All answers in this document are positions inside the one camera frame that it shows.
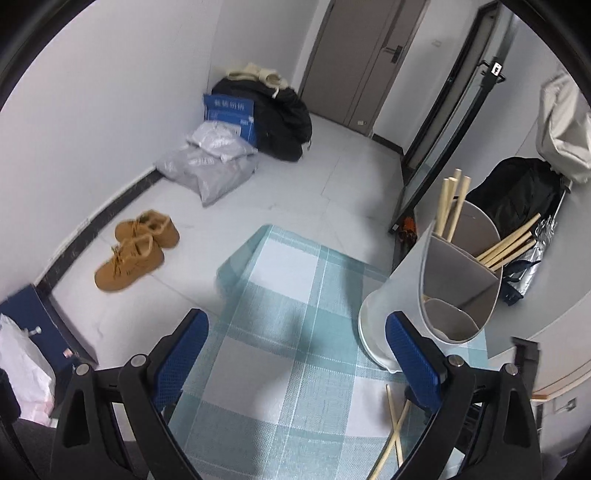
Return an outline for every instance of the floor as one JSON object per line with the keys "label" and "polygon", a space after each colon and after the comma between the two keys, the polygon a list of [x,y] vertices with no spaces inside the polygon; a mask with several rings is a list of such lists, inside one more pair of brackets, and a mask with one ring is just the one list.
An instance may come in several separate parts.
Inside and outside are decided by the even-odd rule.
{"label": "floor", "polygon": [[[203,208],[192,191],[161,180],[85,250],[53,291],[55,304],[101,368],[148,353],[193,307],[218,316],[217,268],[260,226],[291,230],[389,272],[388,222],[402,189],[397,154],[340,125],[313,118],[310,151],[292,164],[264,157],[244,185]],[[179,245],[151,275],[104,293],[94,272],[111,255],[115,225],[148,209],[171,216]]]}

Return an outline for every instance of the baseboard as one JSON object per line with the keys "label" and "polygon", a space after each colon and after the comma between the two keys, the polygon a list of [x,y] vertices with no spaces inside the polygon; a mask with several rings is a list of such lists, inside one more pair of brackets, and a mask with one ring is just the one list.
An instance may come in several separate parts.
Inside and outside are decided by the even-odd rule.
{"label": "baseboard", "polygon": [[51,293],[86,247],[99,236],[100,231],[105,228],[107,224],[119,214],[119,212],[162,178],[162,174],[152,168],[139,180],[127,187],[122,193],[114,197],[89,221],[85,222],[81,228],[77,229],[74,238],[61,249],[61,253],[50,262],[47,271],[39,281],[36,282],[37,292],[40,297],[46,297]]}
{"label": "baseboard", "polygon": [[380,145],[383,145],[384,147],[387,147],[390,150],[395,151],[401,157],[404,156],[404,150],[402,149],[402,147],[400,145],[397,145],[394,142],[391,142],[390,140],[385,139],[384,137],[380,137],[378,134],[373,134],[371,139],[374,142],[377,142]]}

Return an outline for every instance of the table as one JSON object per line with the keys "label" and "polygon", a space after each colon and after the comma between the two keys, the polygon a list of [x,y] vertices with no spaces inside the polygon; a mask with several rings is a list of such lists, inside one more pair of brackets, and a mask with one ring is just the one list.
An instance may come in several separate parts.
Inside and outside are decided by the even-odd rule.
{"label": "table", "polygon": [[[391,430],[385,384],[402,410],[404,375],[363,351],[357,316],[387,275],[276,226],[263,226],[220,268],[226,307],[170,420],[207,479],[364,479]],[[464,358],[486,367],[484,333]],[[424,413],[402,429],[407,455]],[[446,474],[461,461],[454,452]],[[397,470],[391,455],[381,478]]]}

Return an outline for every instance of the metal bolt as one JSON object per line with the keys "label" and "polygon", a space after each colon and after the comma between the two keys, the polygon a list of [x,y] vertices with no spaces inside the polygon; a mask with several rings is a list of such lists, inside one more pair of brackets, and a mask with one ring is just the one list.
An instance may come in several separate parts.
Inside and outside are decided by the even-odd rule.
{"label": "metal bolt", "polygon": [[78,367],[76,367],[76,375],[86,375],[88,373],[88,370],[90,370],[90,367],[88,365],[78,365]]}
{"label": "metal bolt", "polygon": [[136,355],[131,359],[131,366],[132,367],[141,367],[144,363],[146,363],[146,356],[145,355]]}
{"label": "metal bolt", "polygon": [[453,367],[461,367],[465,363],[464,359],[459,355],[450,355],[447,357],[447,361]]}
{"label": "metal bolt", "polygon": [[517,370],[517,367],[513,364],[506,364],[505,372],[507,372],[509,375],[515,376],[519,373],[519,370]]}

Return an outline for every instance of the brown shoe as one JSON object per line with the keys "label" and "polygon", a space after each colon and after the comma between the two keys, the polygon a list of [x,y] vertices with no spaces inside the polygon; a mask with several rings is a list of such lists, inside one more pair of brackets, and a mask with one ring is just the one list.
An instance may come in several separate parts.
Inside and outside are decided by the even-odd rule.
{"label": "brown shoe", "polygon": [[126,220],[115,228],[115,238],[119,242],[146,233],[154,237],[160,248],[176,247],[180,238],[170,217],[156,210],[148,210],[135,220]]}
{"label": "brown shoe", "polygon": [[96,286],[103,291],[122,290],[162,262],[164,254],[151,235],[124,240],[113,248],[113,257],[96,271]]}

